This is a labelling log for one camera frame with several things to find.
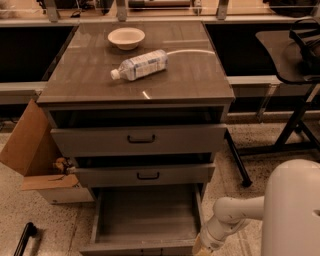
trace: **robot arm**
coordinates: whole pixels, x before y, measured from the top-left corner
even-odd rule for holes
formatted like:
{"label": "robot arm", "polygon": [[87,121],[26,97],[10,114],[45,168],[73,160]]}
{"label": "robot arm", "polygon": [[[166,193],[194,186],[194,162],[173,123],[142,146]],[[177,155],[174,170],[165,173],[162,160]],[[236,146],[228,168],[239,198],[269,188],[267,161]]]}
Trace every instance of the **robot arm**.
{"label": "robot arm", "polygon": [[262,256],[320,255],[320,164],[291,160],[271,174],[265,197],[218,199],[214,215],[201,228],[195,256],[210,256],[247,219],[263,219]]}
{"label": "robot arm", "polygon": [[262,220],[264,197],[252,199],[219,198],[214,206],[214,215],[201,228],[193,254],[210,255],[218,250],[226,238],[249,224],[248,219]]}

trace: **black countertop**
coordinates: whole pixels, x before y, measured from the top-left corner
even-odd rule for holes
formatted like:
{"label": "black countertop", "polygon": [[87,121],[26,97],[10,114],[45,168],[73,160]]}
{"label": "black countertop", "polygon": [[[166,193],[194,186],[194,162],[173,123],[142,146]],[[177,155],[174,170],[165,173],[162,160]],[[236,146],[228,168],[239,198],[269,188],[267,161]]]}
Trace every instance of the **black countertop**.
{"label": "black countertop", "polygon": [[[136,27],[146,34],[134,50],[111,45],[108,34]],[[215,54],[170,54],[168,68],[136,81],[112,80],[110,71],[131,57],[163,49],[213,51],[200,21],[80,24],[38,104],[230,103],[234,94]]]}

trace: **drawer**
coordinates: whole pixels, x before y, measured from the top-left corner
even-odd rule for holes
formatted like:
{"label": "drawer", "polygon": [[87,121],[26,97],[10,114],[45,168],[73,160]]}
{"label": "drawer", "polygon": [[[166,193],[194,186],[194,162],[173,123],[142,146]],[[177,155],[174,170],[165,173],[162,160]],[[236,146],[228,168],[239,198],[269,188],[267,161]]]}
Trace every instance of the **drawer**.
{"label": "drawer", "polygon": [[65,157],[216,152],[225,124],[53,129]]}
{"label": "drawer", "polygon": [[186,164],[116,168],[77,168],[76,176],[83,187],[142,186],[207,183],[214,164]]}
{"label": "drawer", "polygon": [[202,225],[196,185],[102,189],[83,255],[192,255]]}

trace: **black handle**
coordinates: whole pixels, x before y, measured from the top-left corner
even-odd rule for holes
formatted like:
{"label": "black handle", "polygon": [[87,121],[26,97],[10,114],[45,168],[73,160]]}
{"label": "black handle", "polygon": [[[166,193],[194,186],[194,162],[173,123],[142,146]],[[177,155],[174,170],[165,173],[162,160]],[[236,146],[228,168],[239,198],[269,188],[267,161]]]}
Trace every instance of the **black handle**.
{"label": "black handle", "polygon": [[160,173],[159,172],[157,172],[156,176],[153,176],[153,177],[152,176],[143,177],[143,176],[140,175],[140,173],[137,173],[137,179],[138,180],[157,180],[159,178],[160,178]]}
{"label": "black handle", "polygon": [[129,143],[133,143],[133,144],[153,143],[156,140],[156,135],[153,134],[151,138],[134,138],[133,136],[128,135],[127,140]]}
{"label": "black handle", "polygon": [[37,228],[33,225],[33,223],[32,222],[27,223],[23,230],[22,236],[20,238],[20,242],[14,253],[14,256],[22,256],[27,246],[29,237],[35,236],[36,234],[37,234]]}

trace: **bottle label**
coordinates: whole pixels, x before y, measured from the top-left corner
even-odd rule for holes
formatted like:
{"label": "bottle label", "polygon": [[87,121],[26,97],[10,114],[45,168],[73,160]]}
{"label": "bottle label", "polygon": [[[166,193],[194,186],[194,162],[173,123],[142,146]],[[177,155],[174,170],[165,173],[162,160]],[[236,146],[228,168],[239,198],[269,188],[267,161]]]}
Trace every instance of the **bottle label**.
{"label": "bottle label", "polygon": [[135,77],[143,77],[163,70],[167,66],[167,56],[163,51],[154,51],[130,59],[135,67]]}

